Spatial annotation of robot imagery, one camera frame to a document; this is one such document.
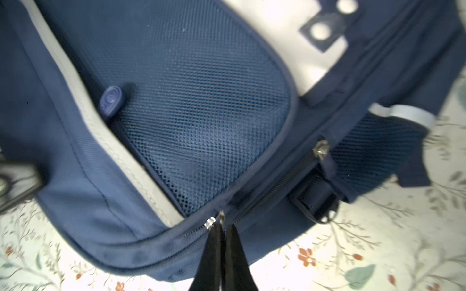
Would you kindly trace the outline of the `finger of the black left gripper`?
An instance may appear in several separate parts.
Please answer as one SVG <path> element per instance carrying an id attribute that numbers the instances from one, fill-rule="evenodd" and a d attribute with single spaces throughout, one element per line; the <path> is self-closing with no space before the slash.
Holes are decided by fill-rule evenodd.
<path id="1" fill-rule="evenodd" d="M 1 214 L 31 199 L 43 185 L 37 165 L 1 161 Z"/>

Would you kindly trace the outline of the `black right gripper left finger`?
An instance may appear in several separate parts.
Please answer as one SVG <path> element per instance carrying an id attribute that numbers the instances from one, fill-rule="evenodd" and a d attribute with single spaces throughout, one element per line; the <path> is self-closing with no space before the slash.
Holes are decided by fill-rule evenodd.
<path id="1" fill-rule="evenodd" d="M 189 291 L 219 291 L 223 272 L 223 227 L 209 229 L 200 264 Z"/>

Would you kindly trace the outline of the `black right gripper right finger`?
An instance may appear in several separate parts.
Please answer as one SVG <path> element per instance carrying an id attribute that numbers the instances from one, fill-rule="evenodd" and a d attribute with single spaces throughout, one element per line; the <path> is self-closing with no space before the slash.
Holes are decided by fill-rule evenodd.
<path id="1" fill-rule="evenodd" d="M 235 225 L 229 226 L 226 231 L 225 290 L 258 291 Z"/>

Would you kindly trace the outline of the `navy blue student backpack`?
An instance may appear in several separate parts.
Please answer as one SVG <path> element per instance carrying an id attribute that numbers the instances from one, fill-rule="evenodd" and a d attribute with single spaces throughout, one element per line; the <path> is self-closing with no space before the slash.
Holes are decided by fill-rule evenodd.
<path id="1" fill-rule="evenodd" d="M 1 161 L 94 265 L 194 278 L 209 229 L 248 263 L 395 175 L 466 60 L 455 1 L 2 1 Z"/>

